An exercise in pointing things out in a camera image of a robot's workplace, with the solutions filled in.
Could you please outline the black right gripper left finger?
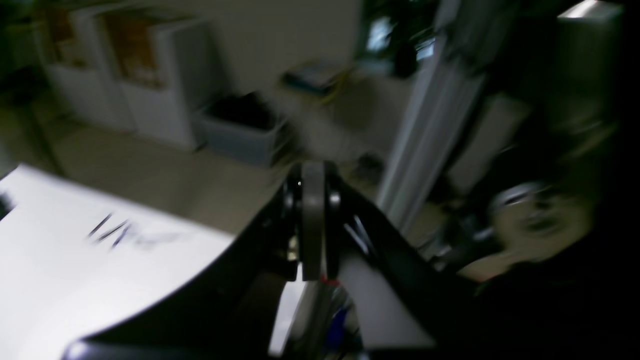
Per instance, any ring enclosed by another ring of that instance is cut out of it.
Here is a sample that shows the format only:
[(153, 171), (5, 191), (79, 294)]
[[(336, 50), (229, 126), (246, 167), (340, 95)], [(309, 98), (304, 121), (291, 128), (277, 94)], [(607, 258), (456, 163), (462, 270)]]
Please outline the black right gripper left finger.
[(323, 275), (324, 162), (290, 169), (233, 243), (192, 280), (142, 312), (67, 346), (64, 360), (214, 360), (250, 348), (242, 302), (261, 276)]

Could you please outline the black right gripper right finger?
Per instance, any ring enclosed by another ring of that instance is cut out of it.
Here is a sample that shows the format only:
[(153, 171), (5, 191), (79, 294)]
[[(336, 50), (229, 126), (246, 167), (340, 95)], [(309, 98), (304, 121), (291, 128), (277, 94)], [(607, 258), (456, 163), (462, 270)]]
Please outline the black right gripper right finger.
[(499, 326), (471, 281), (434, 270), (384, 214), (325, 164), (326, 275), (354, 303), (369, 360), (450, 360), (498, 351)]

